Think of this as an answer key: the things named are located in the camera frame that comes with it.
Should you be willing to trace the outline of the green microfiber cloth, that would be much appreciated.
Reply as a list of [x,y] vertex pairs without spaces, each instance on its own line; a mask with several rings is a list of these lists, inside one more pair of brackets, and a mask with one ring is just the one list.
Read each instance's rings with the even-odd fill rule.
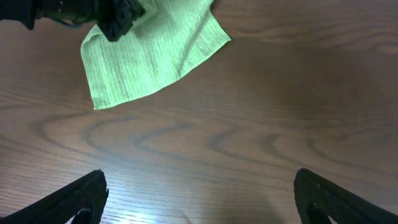
[[230,36],[210,11],[213,0],[144,0],[145,15],[117,42],[94,26],[81,44],[96,110],[151,95],[209,59]]

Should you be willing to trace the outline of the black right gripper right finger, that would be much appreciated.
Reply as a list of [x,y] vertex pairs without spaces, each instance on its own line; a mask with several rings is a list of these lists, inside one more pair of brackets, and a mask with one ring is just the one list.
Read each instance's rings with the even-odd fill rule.
[[304,224],[397,223],[397,215],[382,209],[308,170],[294,180],[295,204]]

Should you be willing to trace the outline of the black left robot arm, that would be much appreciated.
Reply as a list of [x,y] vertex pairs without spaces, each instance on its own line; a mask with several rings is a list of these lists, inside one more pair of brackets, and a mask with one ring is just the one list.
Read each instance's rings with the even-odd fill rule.
[[68,27],[94,22],[110,42],[145,13],[136,0],[1,0],[2,20],[19,21],[29,30],[43,17]]

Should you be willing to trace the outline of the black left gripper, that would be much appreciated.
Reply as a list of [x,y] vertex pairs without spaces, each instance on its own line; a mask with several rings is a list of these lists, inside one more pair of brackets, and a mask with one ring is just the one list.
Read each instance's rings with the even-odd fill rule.
[[110,0],[99,1],[94,16],[96,25],[104,36],[110,42],[117,42],[145,12],[139,1]]

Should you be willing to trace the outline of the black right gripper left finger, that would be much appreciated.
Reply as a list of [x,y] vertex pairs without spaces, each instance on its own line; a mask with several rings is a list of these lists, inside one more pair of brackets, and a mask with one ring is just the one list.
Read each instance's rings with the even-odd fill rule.
[[99,224],[109,195],[102,170],[94,170],[22,210],[1,224]]

